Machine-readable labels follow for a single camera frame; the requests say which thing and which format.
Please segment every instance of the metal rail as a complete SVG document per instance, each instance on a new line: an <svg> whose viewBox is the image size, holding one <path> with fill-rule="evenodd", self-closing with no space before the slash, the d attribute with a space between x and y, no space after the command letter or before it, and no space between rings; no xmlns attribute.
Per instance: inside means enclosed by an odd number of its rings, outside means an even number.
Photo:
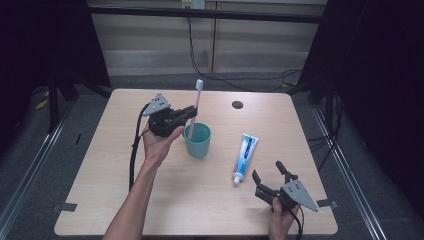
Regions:
<svg viewBox="0 0 424 240"><path fill-rule="evenodd" d="M142 8L124 7L112 5L89 4L87 6L64 5L64 4L34 4L32 8L49 11L74 11L91 14L111 14L111 15L134 15L134 16L161 16L161 17L190 17L190 18L211 18L211 19L233 19L233 20L253 20L268 22L294 22L294 23L346 23L352 21L347 18L327 18L313 15L289 15L274 13L254 13L235 12L221 10L199 10L199 9L178 9L178 8Z"/></svg>
<svg viewBox="0 0 424 240"><path fill-rule="evenodd" d="M13 193L12 198L9 200L6 207L0 213L0 240L6 239L6 236L9 233L9 230L12 227L16 217L18 216L19 211L24 205L25 200L27 199L28 194L31 190L31 187L34 185L37 176L44 165L44 162L46 161L54 144L56 143L56 140L63 129L65 120L68 117L72 107L73 104L68 106L57 127L54 129L54 131L47 135L43 142L43 145L41 146L34 160L32 161L31 166L26 172L24 178L19 183L19 186Z"/></svg>
<svg viewBox="0 0 424 240"><path fill-rule="evenodd" d="M317 118L322 133L324 134L324 136L328 136L329 132L326 128L323 113L321 112L321 110L314 108L314 114ZM359 183L356 180L355 175L353 174L352 169L350 168L345 156L343 155L340 146L337 144L336 141L333 141L332 139L327 139L327 143L330 148L333 146L332 153L334 159L336 160L340 172L344 180L346 181L349 191L352 194L353 200L355 201L356 206L358 207L358 210L361 213L365 225L367 226L372 238L375 240L386 240L387 238L384 234L383 228L380 225L380 221L374 214L371 205L369 204L364 193L362 192L362 189L359 186Z"/></svg>

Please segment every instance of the electrical outlet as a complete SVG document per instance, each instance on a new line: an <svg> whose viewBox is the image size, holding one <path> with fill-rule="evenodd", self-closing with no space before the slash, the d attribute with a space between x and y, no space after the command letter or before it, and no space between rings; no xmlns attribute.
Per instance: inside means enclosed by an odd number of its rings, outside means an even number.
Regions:
<svg viewBox="0 0 424 240"><path fill-rule="evenodd" d="M193 9L193 0L181 0L181 7L183 9Z"/></svg>
<svg viewBox="0 0 424 240"><path fill-rule="evenodd" d="M205 9L205 0L193 0L193 9Z"/></svg>

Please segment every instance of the wall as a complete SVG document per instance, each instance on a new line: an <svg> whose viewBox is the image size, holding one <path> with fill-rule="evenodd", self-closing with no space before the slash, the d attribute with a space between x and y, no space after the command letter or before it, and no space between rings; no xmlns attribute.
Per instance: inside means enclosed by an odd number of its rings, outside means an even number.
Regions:
<svg viewBox="0 0 424 240"><path fill-rule="evenodd" d="M207 1L206 9L318 15L325 2L287 4L290 0ZM154 8L181 8L181 1L89 0ZM92 15L109 75L194 72L185 18ZM302 68L316 24L191 19L195 62L201 72L279 72Z"/></svg>

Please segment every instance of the toothbrush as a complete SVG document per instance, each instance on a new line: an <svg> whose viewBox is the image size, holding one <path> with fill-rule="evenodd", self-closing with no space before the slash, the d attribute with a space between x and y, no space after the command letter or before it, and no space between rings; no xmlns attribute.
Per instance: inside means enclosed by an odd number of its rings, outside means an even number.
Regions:
<svg viewBox="0 0 424 240"><path fill-rule="evenodd" d="M203 81L202 80L197 79L196 89L197 89L197 99L196 99L196 103L194 104L194 108L197 108L199 106L200 93L202 92L202 89L203 89ZM193 136L193 130L194 130L194 123L195 122L196 122L196 117L191 118L190 129L188 131L188 139L191 139L191 137Z"/></svg>

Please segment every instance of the human arm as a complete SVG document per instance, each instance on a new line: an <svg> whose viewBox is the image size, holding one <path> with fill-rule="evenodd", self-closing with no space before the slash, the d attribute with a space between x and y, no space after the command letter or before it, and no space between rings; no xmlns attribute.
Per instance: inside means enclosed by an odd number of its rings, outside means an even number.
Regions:
<svg viewBox="0 0 424 240"><path fill-rule="evenodd" d="M164 138L148 131L148 126L144 128L144 162L131 191L110 223L103 239L141 239L156 172L168 155L172 142L183 130L184 127L178 127L169 137Z"/></svg>
<svg viewBox="0 0 424 240"><path fill-rule="evenodd" d="M277 198L272 199L272 207L274 208L274 212L271 215L271 220L268 226L269 239L285 240L294 218L289 211L283 210L283 207ZM294 215L297 215L298 211L299 206L292 209Z"/></svg>

